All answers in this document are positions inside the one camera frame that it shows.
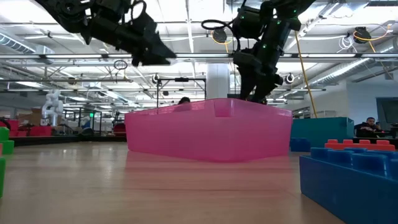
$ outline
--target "teal bin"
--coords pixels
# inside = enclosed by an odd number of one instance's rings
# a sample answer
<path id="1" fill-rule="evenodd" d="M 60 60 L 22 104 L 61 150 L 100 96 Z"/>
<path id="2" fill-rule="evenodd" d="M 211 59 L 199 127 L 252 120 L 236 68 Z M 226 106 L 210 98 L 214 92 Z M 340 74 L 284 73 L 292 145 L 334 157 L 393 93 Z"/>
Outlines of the teal bin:
<path id="1" fill-rule="evenodd" d="M 325 147 L 329 139 L 354 137 L 354 121 L 349 118 L 294 119 L 292 138 L 307 138 L 311 147 Z"/>

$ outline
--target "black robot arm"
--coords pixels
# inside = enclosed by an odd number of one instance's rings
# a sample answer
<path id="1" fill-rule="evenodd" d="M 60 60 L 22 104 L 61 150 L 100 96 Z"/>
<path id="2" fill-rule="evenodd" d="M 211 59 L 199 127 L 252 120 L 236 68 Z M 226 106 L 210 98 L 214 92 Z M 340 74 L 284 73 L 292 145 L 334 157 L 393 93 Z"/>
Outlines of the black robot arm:
<path id="1" fill-rule="evenodd" d="M 306 11 L 315 0 L 271 0 L 264 1 L 260 9 L 245 6 L 243 2 L 238 16 L 229 23 L 216 20 L 202 22 L 202 27 L 209 30 L 229 28 L 237 38 L 238 48 L 233 53 L 234 63 L 241 74 L 241 95 L 246 100 L 256 87 L 253 102 L 262 102 L 266 95 L 283 78 L 276 74 L 279 57 L 291 30 L 300 30 L 297 17 Z M 208 22 L 222 24 L 220 27 L 207 27 Z M 240 38 L 255 39 L 251 49 L 241 50 Z"/>
<path id="2" fill-rule="evenodd" d="M 169 64 L 176 55 L 161 41 L 157 24 L 146 13 L 142 0 L 35 0 L 68 32 L 80 33 L 87 44 L 92 38 L 132 54 L 132 64 Z M 139 17 L 133 19 L 136 5 L 142 4 Z M 131 20 L 124 16 L 131 9 Z"/>

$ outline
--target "person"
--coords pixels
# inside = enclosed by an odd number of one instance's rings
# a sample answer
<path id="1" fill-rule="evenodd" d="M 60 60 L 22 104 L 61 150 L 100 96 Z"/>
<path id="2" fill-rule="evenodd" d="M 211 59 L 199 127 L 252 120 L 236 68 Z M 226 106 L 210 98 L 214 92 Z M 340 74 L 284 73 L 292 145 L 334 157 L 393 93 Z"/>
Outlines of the person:
<path id="1" fill-rule="evenodd" d="M 178 105 L 184 104 L 184 103 L 191 103 L 191 99 L 184 96 L 183 98 L 181 98 L 180 102 L 178 103 Z"/>
<path id="2" fill-rule="evenodd" d="M 178 106 L 174 108 L 174 112 L 190 111 L 192 109 L 191 99 L 184 96 L 178 103 Z"/>
<path id="3" fill-rule="evenodd" d="M 380 125 L 375 123 L 376 120 L 372 117 L 367 118 L 366 122 L 357 124 L 354 129 L 356 137 L 358 138 L 377 138 L 376 132 L 381 132 Z"/>

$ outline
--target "yellow cable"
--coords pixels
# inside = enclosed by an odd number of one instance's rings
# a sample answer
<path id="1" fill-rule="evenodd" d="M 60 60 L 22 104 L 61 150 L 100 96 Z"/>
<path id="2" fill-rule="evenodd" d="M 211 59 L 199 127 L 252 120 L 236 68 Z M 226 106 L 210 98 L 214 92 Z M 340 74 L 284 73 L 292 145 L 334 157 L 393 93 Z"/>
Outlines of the yellow cable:
<path id="1" fill-rule="evenodd" d="M 233 41 L 233 38 L 232 38 L 232 39 L 231 39 L 229 42 L 227 42 L 227 43 L 220 43 L 220 42 L 217 42 L 217 40 L 215 40 L 214 37 L 213 37 L 213 33 L 214 33 L 214 31 L 211 31 L 211 33 L 210 33 L 211 38 L 212 38 L 213 41 L 216 42 L 217 44 L 221 44 L 221 45 L 230 44 L 230 43 L 232 43 L 232 41 Z"/>
<path id="2" fill-rule="evenodd" d="M 369 44 L 371 45 L 373 52 L 376 53 L 376 50 L 374 49 L 372 42 L 369 41 Z"/>
<path id="3" fill-rule="evenodd" d="M 381 37 L 375 38 L 375 39 L 365 39 L 365 38 L 361 38 L 361 37 L 356 36 L 356 35 L 355 35 L 356 33 L 357 33 L 357 32 L 355 31 L 353 35 L 354 35 L 355 38 L 357 38 L 357 39 L 359 39 L 359 40 L 374 41 L 374 40 L 379 40 L 379 39 L 381 39 L 381 38 L 386 37 L 386 35 L 387 35 L 389 32 L 387 31 L 384 35 L 382 35 Z"/>
<path id="4" fill-rule="evenodd" d="M 297 36 L 297 31 L 294 31 L 294 34 L 296 36 L 297 50 L 298 50 L 298 55 L 300 56 L 301 68 L 303 70 L 305 84 L 307 85 L 308 93 L 310 94 L 310 98 L 311 98 L 313 113 L 315 115 L 315 118 L 318 118 L 317 109 L 315 107 L 315 102 L 313 101 L 311 88 L 310 88 L 310 85 L 308 84 L 307 74 L 305 73 L 305 69 L 304 69 L 304 62 L 303 62 L 303 57 L 301 55 L 300 42 L 299 42 L 299 37 Z"/>
<path id="5" fill-rule="evenodd" d="M 220 43 L 220 42 L 217 42 L 217 40 L 215 40 L 214 39 L 214 37 L 213 37 L 213 33 L 214 33 L 214 31 L 211 31 L 211 38 L 213 39 L 213 41 L 216 43 L 216 44 L 221 44 L 221 45 L 225 45 L 225 49 L 226 49 L 226 52 L 227 52 L 227 54 L 229 53 L 229 50 L 228 50 L 228 44 L 230 44 L 230 43 L 232 43 L 232 41 L 233 41 L 233 38 L 229 41 L 229 42 L 226 42 L 226 43 Z"/>

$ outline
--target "wooden table surface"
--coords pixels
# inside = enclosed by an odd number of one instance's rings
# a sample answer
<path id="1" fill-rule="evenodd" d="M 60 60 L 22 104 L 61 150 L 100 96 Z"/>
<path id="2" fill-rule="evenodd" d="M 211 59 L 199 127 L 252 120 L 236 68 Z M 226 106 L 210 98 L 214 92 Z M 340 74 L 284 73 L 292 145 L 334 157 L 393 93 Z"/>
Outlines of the wooden table surface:
<path id="1" fill-rule="evenodd" d="M 0 223 L 343 223 L 300 193 L 298 158 L 215 164 L 127 153 L 123 142 L 17 147 Z"/>

